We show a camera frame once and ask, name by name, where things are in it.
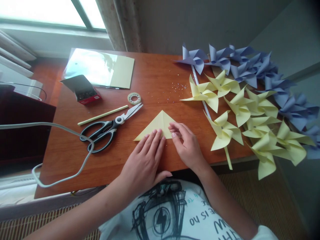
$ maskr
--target red box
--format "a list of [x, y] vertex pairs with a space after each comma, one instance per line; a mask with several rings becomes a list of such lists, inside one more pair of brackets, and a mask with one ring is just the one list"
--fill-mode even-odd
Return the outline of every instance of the red box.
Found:
[[101, 99], [97, 89], [92, 86], [84, 75], [64, 79], [61, 82], [74, 92], [77, 101], [83, 105]]

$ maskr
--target yellow pinwheel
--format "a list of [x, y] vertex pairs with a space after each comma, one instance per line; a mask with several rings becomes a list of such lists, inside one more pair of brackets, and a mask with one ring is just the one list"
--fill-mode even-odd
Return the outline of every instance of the yellow pinwheel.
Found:
[[209, 83], [195, 85], [190, 75], [189, 82], [191, 86], [192, 98], [181, 99], [181, 101], [205, 101], [216, 113], [218, 112], [219, 99], [218, 96], [208, 90]]
[[279, 155], [274, 155], [291, 160], [295, 166], [297, 166], [307, 155], [306, 150], [301, 146], [300, 143], [315, 146], [314, 142], [309, 136], [291, 132], [290, 128], [285, 124], [284, 121], [282, 121], [278, 131], [277, 142], [280, 143], [287, 151]]
[[225, 77], [226, 70], [222, 71], [216, 78], [207, 76], [212, 85], [208, 86], [208, 89], [211, 91], [218, 90], [218, 97], [223, 97], [229, 92], [238, 93], [240, 92], [239, 83], [235, 80]]
[[268, 124], [279, 123], [281, 120], [278, 120], [274, 117], [256, 117], [249, 118], [247, 121], [248, 130], [242, 134], [247, 137], [252, 138], [262, 138], [266, 133], [270, 132]]
[[278, 108], [273, 105], [269, 100], [266, 98], [271, 96], [274, 93], [277, 93], [276, 91], [268, 91], [261, 94], [254, 94], [249, 89], [246, 88], [246, 91], [249, 95], [249, 98], [253, 100], [256, 105], [248, 105], [248, 108], [251, 112], [252, 116], [260, 116], [262, 114], [265, 114], [270, 117], [276, 118], [278, 116]]
[[247, 105], [254, 101], [244, 97], [244, 88], [230, 102], [225, 96], [223, 98], [236, 115], [238, 127], [241, 127], [251, 116]]
[[218, 117], [215, 121], [212, 121], [206, 113], [204, 113], [210, 122], [214, 132], [217, 134], [216, 139], [213, 142], [211, 151], [218, 150], [221, 148], [225, 149], [229, 168], [232, 170], [231, 160], [229, 156], [229, 152], [227, 149], [227, 145], [230, 143], [231, 138], [236, 140], [238, 143], [243, 145], [243, 140], [241, 136], [241, 131], [239, 128], [234, 126], [233, 124], [227, 122], [228, 113], [230, 110], [223, 113], [220, 117]]
[[285, 149], [276, 146], [276, 143], [276, 136], [272, 132], [268, 132], [252, 147], [249, 146], [260, 160], [258, 167], [259, 180], [270, 175], [277, 169], [273, 155], [280, 155], [286, 151]]

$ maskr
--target bamboo mat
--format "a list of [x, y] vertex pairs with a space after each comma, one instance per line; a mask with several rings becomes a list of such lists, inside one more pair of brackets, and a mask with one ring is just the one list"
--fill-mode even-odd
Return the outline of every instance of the bamboo mat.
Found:
[[219, 175], [229, 192], [279, 240], [305, 240], [307, 232], [279, 170], [258, 180], [258, 170]]
[[[280, 171], [260, 181], [257, 170], [223, 174], [219, 177], [253, 219], [269, 227], [279, 240], [308, 239]], [[76, 206], [0, 222], [0, 239], [22, 239]], [[96, 240], [99, 237], [100, 233], [96, 230], [86, 239]]]

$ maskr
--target pinwheel stick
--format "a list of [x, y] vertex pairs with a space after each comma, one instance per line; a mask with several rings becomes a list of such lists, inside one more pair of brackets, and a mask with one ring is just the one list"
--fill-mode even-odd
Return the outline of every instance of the pinwheel stick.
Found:
[[[196, 81], [196, 85], [198, 85], [198, 84], [199, 84], [199, 81], [198, 81], [197, 74], [196, 74], [196, 71], [195, 71], [195, 69], [194, 69], [194, 66], [191, 65], [191, 68], [192, 68], [194, 80]], [[210, 120], [212, 120], [212, 118], [211, 118], [211, 116], [210, 116], [210, 113], [209, 113], [209, 110], [208, 110], [208, 107], [207, 107], [207, 105], [206, 105], [206, 102], [205, 102], [205, 101], [202, 101], [202, 104], [203, 104], [203, 106], [204, 106], [204, 109], [206, 110], [207, 116], [210, 118]], [[224, 147], [224, 151], [226, 152], [229, 169], [230, 169], [230, 170], [233, 170], [233, 169], [232, 169], [231, 159], [230, 159], [230, 155], [229, 155], [229, 151], [228, 151], [227, 146]]]

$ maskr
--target hand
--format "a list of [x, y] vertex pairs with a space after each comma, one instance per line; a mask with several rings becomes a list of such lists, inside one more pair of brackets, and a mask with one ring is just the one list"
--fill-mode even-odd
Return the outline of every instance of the hand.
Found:
[[166, 138], [161, 138], [162, 130], [153, 130], [136, 146], [123, 166], [119, 178], [128, 186], [129, 194], [136, 198], [154, 185], [171, 177], [169, 171], [156, 174]]
[[209, 166], [202, 155], [197, 137], [185, 124], [171, 122], [168, 128], [177, 152], [187, 167], [197, 174], [200, 168]]

